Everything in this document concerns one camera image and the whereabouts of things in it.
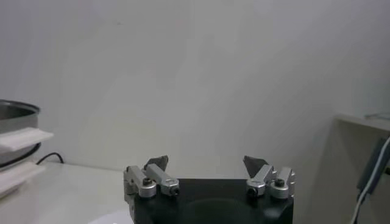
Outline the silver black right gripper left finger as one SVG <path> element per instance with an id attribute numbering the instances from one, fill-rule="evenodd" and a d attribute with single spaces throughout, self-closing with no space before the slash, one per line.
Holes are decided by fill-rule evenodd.
<path id="1" fill-rule="evenodd" d="M 176 201 L 180 195 L 180 182 L 166 173 L 167 155 L 151 158 L 140 168 L 127 166 L 123 171 L 124 201 L 157 199 L 161 196 Z"/>

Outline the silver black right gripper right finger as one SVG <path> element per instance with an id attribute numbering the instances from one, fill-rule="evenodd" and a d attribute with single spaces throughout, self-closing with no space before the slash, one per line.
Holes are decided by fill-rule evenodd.
<path id="1" fill-rule="evenodd" d="M 249 174 L 246 191 L 250 198 L 258 198 L 269 192 L 272 198 L 286 200 L 295 195 L 296 173 L 290 167 L 279 171 L 264 159 L 245 156 L 243 163 Z"/>

